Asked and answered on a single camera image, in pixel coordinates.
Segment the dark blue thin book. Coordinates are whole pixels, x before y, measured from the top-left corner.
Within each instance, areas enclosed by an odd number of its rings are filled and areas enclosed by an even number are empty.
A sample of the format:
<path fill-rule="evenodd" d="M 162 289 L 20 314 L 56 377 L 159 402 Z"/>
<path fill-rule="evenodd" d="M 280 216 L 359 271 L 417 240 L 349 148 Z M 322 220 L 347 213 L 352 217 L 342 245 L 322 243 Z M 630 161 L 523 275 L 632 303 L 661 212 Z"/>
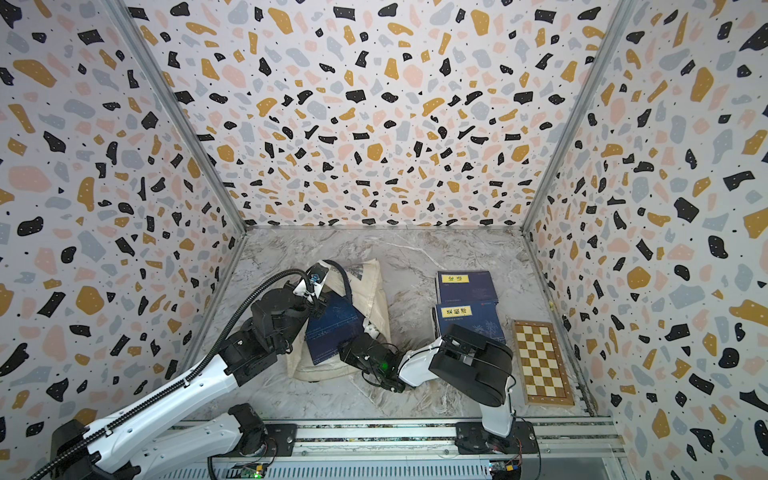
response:
<path fill-rule="evenodd" d="M 432 318 L 436 337 L 445 334 L 451 325 L 459 325 L 498 342 L 506 342 L 496 302 L 437 304 L 432 309 Z"/>
<path fill-rule="evenodd" d="M 337 355 L 342 343 L 364 331 L 364 315 L 346 298 L 330 292 L 327 300 L 322 315 L 310 318 L 307 324 L 305 342 L 314 365 Z"/>

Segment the beige canvas floral tote bag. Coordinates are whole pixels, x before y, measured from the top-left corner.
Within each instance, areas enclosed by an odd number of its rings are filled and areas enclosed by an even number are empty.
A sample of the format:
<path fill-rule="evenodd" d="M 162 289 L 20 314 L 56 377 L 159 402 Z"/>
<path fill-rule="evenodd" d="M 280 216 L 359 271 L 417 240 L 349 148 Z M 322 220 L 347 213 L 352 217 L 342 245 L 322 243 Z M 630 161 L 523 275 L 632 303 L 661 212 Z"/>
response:
<path fill-rule="evenodd" d="M 373 324 L 380 332 L 377 340 L 391 340 L 390 320 L 387 298 L 381 266 L 372 259 L 362 263 L 342 267 L 335 261 L 321 260 L 330 269 L 322 293 L 327 296 L 335 292 L 347 299 L 365 319 L 365 324 Z M 340 360 L 339 353 L 319 365 L 312 363 L 305 342 L 307 324 L 293 342 L 293 351 L 287 355 L 287 375 L 303 382 L 322 382 L 354 374 L 357 369 Z"/>

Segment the blue Little Prince book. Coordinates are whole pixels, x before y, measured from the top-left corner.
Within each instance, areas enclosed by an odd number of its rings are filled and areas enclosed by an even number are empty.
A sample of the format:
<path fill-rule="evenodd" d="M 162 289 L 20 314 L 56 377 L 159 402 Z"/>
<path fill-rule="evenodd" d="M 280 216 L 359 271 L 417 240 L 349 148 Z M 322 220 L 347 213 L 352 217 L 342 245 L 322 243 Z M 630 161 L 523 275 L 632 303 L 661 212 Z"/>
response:
<path fill-rule="evenodd" d="M 438 271 L 435 279 L 439 304 L 498 302 L 498 295 L 487 270 Z"/>

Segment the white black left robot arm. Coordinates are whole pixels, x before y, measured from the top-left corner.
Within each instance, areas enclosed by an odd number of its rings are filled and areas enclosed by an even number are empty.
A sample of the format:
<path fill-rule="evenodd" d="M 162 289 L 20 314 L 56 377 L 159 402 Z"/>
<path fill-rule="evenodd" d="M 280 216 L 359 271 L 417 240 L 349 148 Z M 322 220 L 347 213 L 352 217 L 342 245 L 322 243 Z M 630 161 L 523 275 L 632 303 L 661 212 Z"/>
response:
<path fill-rule="evenodd" d="M 144 479 L 190 460 L 225 454 L 275 454 L 277 447 L 255 410 L 229 408 L 199 428 L 170 433 L 179 420 L 244 386 L 288 354 L 307 322 L 324 313 L 319 287 L 259 286 L 235 310 L 203 359 L 177 380 L 89 424 L 56 429 L 51 459 L 36 479 Z"/>

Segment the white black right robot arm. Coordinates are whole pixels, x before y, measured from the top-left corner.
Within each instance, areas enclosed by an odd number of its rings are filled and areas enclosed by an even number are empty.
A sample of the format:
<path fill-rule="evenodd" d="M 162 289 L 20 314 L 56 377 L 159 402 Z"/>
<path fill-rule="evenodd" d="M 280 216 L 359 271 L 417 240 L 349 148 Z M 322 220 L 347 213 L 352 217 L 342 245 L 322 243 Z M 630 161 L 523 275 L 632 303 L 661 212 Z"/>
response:
<path fill-rule="evenodd" d="M 442 380 L 480 406 L 488 434 L 506 438 L 512 433 L 510 394 L 517 380 L 513 352 L 502 342 L 452 325 L 429 345 L 407 352 L 362 333 L 341 343 L 338 353 L 367 383 L 393 393 Z"/>

